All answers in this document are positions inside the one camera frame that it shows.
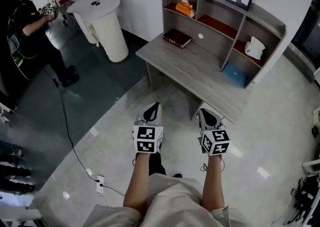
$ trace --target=white cube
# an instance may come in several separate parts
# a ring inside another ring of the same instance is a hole
[[[163,126],[133,126],[133,141],[137,153],[156,153],[163,139]]]
[[[202,134],[201,146],[210,156],[225,154],[230,143],[226,130],[210,130]]]

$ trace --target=black t-shirt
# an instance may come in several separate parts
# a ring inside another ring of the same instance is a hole
[[[40,14],[32,1],[21,0],[19,2],[14,14],[14,23],[17,37],[20,40],[21,49],[25,52],[36,52],[46,36],[45,25],[30,36],[26,36],[23,32],[24,27],[39,21],[40,19]]]

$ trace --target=beige shirt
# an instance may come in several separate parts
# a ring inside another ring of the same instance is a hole
[[[202,187],[194,179],[163,174],[149,177],[148,210],[96,205],[83,227],[251,227],[235,208],[207,211],[200,204]]]

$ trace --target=forearm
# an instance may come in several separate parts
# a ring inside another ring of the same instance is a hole
[[[201,205],[209,212],[225,207],[221,183],[220,158],[217,156],[209,156]]]
[[[26,36],[30,36],[31,34],[35,33],[37,30],[39,30],[46,22],[47,22],[47,16],[44,16],[40,20],[25,26],[22,31]]]
[[[148,153],[140,153],[135,161],[131,181],[125,193],[123,206],[132,208],[143,216],[147,210],[147,195],[149,183]]]

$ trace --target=brown book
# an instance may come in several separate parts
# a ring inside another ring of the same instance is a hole
[[[191,37],[189,35],[184,34],[176,29],[169,30],[162,36],[162,38],[181,49],[191,42]]]

